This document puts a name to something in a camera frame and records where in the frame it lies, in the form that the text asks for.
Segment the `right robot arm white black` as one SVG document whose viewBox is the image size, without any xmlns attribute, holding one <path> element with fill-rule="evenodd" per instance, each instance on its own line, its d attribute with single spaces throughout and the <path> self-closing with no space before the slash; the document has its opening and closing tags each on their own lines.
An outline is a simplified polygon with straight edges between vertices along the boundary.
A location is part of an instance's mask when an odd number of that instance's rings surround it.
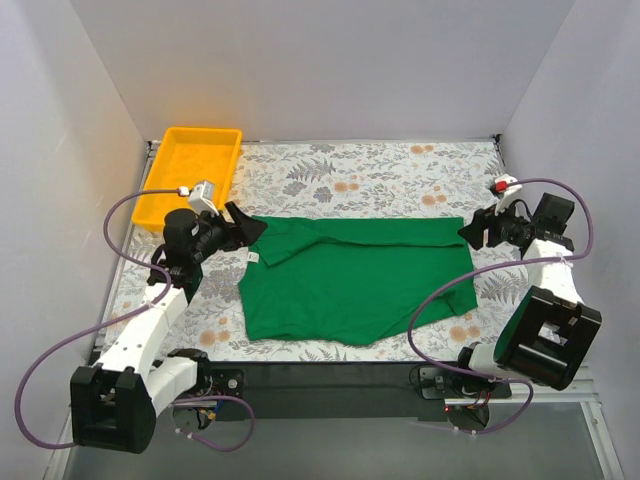
<svg viewBox="0 0 640 480">
<path fill-rule="evenodd" d="M 454 389 L 475 397 L 493 377 L 527 379 L 561 391 L 574 379 L 602 323 L 599 311 L 578 294 L 564 235 L 575 204 L 545 193 L 531 218 L 503 202 L 477 210 L 459 235 L 478 250 L 508 243 L 526 265 L 528 290 L 498 340 L 462 349 L 452 373 Z"/>
</svg>

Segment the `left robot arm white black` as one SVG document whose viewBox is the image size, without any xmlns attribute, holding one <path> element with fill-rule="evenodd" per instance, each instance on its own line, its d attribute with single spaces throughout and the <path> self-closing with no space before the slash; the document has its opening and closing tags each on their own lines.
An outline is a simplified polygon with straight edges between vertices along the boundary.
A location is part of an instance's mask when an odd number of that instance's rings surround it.
<svg viewBox="0 0 640 480">
<path fill-rule="evenodd" d="M 130 319 L 112 346 L 70 380 L 71 419 L 76 444 L 129 453 L 149 445 L 157 417 L 180 396 L 205 398 L 213 388 L 208 355 L 176 349 L 157 355 L 171 326 L 187 309 L 203 278 L 202 265 L 219 251 L 257 242 L 265 222 L 234 203 L 225 213 L 201 204 L 165 216 L 163 243 L 151 258 L 144 312 Z"/>
</svg>

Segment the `green t-shirt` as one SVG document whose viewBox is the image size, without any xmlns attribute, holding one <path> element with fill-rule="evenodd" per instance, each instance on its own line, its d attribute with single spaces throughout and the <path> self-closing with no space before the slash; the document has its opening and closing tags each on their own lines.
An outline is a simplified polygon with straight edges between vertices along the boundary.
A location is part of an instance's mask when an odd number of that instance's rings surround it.
<svg viewBox="0 0 640 480">
<path fill-rule="evenodd" d="M 460 217 L 264 217 L 239 283 L 252 341 L 367 346 L 405 332 L 417 307 L 473 269 Z"/>
</svg>

